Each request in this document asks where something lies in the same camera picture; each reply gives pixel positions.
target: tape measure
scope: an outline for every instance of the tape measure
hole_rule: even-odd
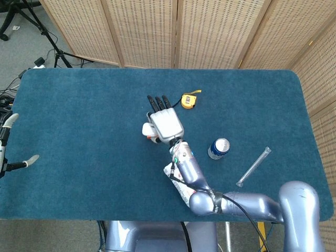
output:
[[[197,96],[193,96],[192,94],[201,93],[201,90],[195,90],[191,93],[184,93],[181,98],[181,105],[185,109],[192,109],[196,105]]]

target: test tube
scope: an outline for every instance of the test tube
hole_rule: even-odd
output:
[[[264,152],[258,157],[258,159],[251,165],[251,167],[245,172],[245,174],[238,180],[236,183],[237,186],[242,187],[243,182],[245,179],[247,179],[251,173],[261,164],[261,162],[267,157],[269,153],[271,153],[271,149],[269,147],[266,147]]]

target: white label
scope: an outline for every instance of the white label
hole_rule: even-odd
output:
[[[174,165],[175,165],[174,177],[183,181],[183,178],[182,178],[182,175],[179,171],[179,168],[177,168],[176,164],[174,164]],[[172,166],[172,164],[170,163],[169,165],[167,165],[163,169],[164,173],[168,177],[170,176],[171,166]],[[173,182],[174,186],[176,187],[176,189],[180,193],[180,196],[182,197],[184,203],[189,207],[189,199],[190,199],[191,195],[193,195],[196,191],[194,189],[191,189],[191,188],[187,187],[185,184],[182,184],[182,183],[174,181],[174,180],[171,180],[171,181]]]

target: soda can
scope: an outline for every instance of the soda can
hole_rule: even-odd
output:
[[[230,143],[225,138],[218,138],[208,149],[208,155],[212,159],[221,159],[230,149]]]

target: wicker panel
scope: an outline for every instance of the wicker panel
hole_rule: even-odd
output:
[[[336,23],[294,66],[309,112],[336,97]]]
[[[263,3],[183,0],[177,67],[233,68]]]
[[[173,0],[104,0],[126,66],[170,68]]]
[[[99,0],[41,0],[73,53],[118,64],[119,58]]]
[[[276,1],[261,22],[242,68],[287,68],[335,10],[335,0]]]
[[[336,107],[312,121],[316,142],[319,147],[329,188],[336,206]],[[326,222],[320,223],[321,236],[326,251],[336,249],[336,214]]]
[[[336,212],[336,197],[332,198]],[[336,215],[326,222],[320,222],[320,231],[325,246],[325,252],[334,252],[336,248]]]
[[[333,185],[336,185],[336,108],[311,123],[328,184],[334,187]]]

